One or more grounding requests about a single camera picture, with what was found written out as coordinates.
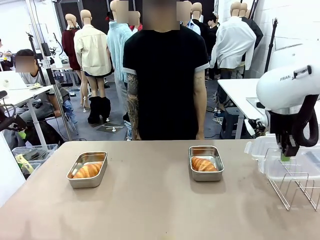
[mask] croissant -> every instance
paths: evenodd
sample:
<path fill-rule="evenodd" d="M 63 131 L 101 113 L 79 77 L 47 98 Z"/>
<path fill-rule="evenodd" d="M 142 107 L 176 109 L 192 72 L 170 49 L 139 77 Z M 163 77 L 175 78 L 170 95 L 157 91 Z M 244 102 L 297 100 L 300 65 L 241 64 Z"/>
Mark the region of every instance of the croissant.
<path fill-rule="evenodd" d="M 207 159 L 193 156 L 191 158 L 191 162 L 192 162 L 192 168 L 198 172 L 217 172 L 218 171 L 216 167 L 213 165 L 213 163 Z"/>
<path fill-rule="evenodd" d="M 99 173 L 101 166 L 102 166 L 102 162 L 84 165 L 82 168 L 80 168 L 76 172 L 73 178 L 74 179 L 92 178 Z"/>

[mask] laptop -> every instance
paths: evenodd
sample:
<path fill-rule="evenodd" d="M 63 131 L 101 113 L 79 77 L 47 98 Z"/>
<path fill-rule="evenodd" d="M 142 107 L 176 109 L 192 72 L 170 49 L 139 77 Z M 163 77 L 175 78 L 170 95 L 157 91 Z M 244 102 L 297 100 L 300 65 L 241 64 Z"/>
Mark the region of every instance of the laptop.
<path fill-rule="evenodd" d="M 16 71 L 0 71 L 0 89 L 19 90 L 27 89 L 22 77 Z"/>

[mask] red garment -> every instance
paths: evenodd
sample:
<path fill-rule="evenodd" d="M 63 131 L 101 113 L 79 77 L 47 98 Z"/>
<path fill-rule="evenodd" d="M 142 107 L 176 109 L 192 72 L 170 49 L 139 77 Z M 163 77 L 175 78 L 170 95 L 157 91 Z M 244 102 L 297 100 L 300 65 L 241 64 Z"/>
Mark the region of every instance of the red garment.
<path fill-rule="evenodd" d="M 62 48 L 65 54 L 69 57 L 70 68 L 73 70 L 81 70 L 77 61 L 74 37 L 77 29 L 65 30 L 62 33 Z"/>
<path fill-rule="evenodd" d="M 135 26 L 130 26 L 129 28 L 131 29 L 131 31 L 133 31 Z M 140 25 L 138 26 L 138 32 L 141 30 L 142 30 L 142 24 L 140 23 Z"/>

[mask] gray sleeve cuff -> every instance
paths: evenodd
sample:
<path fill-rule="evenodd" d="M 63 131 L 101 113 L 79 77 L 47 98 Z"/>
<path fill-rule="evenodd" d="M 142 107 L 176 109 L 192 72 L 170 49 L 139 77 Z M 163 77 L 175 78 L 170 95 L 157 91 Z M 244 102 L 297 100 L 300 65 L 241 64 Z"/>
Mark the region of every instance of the gray sleeve cuff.
<path fill-rule="evenodd" d="M 208 69 L 210 67 L 210 64 L 209 62 L 207 62 L 206 64 L 202 65 L 202 66 L 198 66 L 194 69 L 194 72 L 197 73 L 197 72 L 200 72 L 202 70 L 205 70 L 205 69 Z"/>
<path fill-rule="evenodd" d="M 133 69 L 130 69 L 130 68 L 123 67 L 123 68 L 122 68 L 122 71 L 124 71 L 124 72 L 127 73 L 127 74 L 137 75 L 136 70 L 133 70 Z"/>

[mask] stainless steel container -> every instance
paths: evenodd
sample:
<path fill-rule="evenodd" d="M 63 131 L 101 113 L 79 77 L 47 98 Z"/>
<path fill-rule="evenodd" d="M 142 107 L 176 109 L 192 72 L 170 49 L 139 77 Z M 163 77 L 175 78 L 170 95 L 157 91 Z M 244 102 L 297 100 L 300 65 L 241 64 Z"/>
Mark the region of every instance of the stainless steel container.
<path fill-rule="evenodd" d="M 101 162 L 101 169 L 96 176 L 87 178 L 73 178 L 74 175 L 78 172 L 78 170 L 83 166 L 87 164 L 96 164 Z M 71 186 L 74 189 L 95 188 L 100 185 L 101 180 L 105 174 L 107 165 L 108 160 L 107 153 L 105 151 L 85 152 L 77 158 L 77 160 L 71 167 L 70 171 L 68 172 L 66 178 L 69 180 Z"/>
<path fill-rule="evenodd" d="M 192 157 L 207 159 L 213 163 L 218 171 L 195 171 L 192 168 Z M 190 168 L 192 178 L 197 182 L 213 182 L 222 179 L 225 167 L 220 158 L 218 149 L 214 146 L 191 146 L 189 148 Z"/>

